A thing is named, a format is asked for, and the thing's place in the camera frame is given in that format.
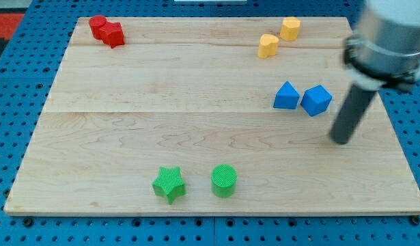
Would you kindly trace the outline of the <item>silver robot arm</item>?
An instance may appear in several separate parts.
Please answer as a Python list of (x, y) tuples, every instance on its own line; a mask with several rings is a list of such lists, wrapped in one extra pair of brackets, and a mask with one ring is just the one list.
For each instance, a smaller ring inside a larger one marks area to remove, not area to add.
[(420, 80), (420, 0), (366, 1), (344, 64), (363, 90), (411, 91)]

